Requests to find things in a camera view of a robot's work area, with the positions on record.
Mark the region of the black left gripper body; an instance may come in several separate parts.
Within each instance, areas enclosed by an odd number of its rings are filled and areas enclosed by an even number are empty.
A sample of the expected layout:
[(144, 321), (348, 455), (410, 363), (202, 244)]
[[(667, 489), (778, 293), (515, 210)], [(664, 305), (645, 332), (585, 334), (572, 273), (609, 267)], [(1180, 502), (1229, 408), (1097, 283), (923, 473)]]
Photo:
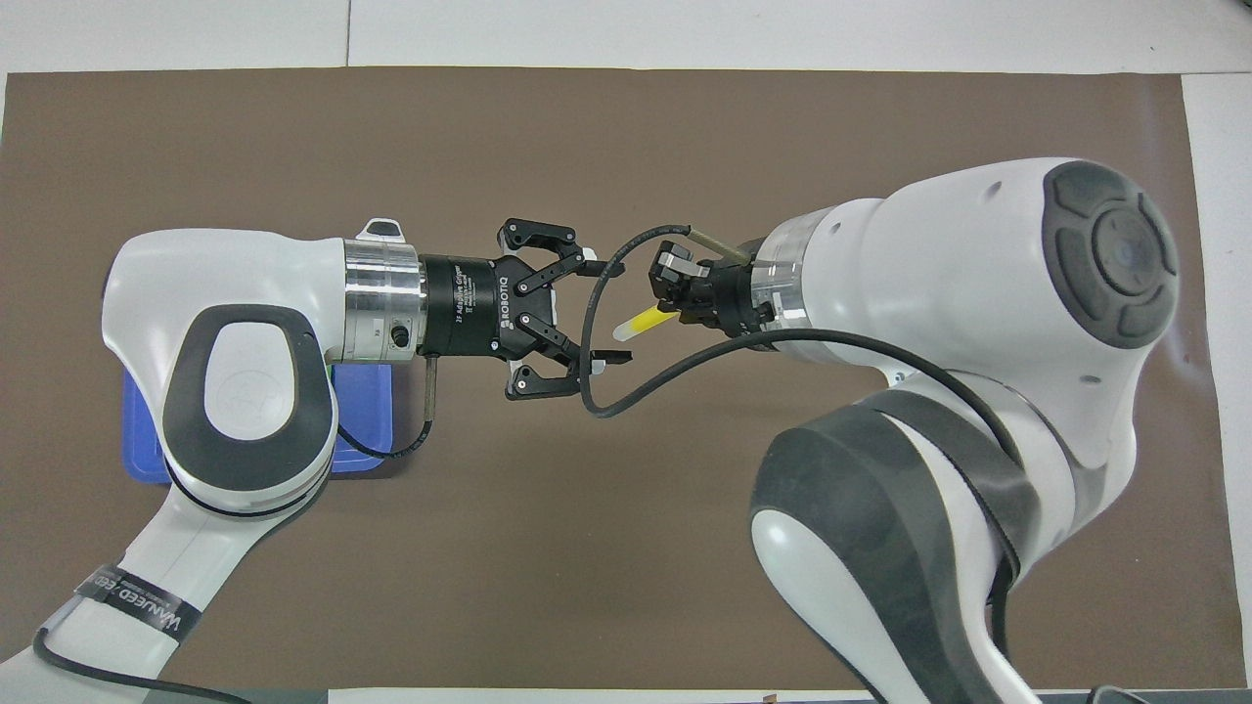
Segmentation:
[(545, 342), (520, 329), (520, 317), (533, 324), (553, 322), (548, 286), (515, 289), (535, 269), (515, 256), (495, 261), (434, 254), (419, 256), (424, 268), (424, 339), (419, 355), (493, 356), (520, 360)]

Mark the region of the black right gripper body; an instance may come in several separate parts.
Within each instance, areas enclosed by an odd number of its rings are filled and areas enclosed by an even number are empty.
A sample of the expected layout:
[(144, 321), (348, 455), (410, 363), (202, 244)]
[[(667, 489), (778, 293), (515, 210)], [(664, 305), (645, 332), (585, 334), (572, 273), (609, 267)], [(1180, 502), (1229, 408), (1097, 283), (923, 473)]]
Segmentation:
[(747, 241), (742, 251), (747, 253), (747, 264), (732, 263), (729, 258), (717, 261), (704, 259), (707, 266), (707, 293), (701, 296), (700, 324), (709, 329), (720, 329), (729, 338), (761, 332), (764, 324), (770, 324), (777, 314), (767, 299), (752, 303), (751, 282), (752, 262), (764, 241)]

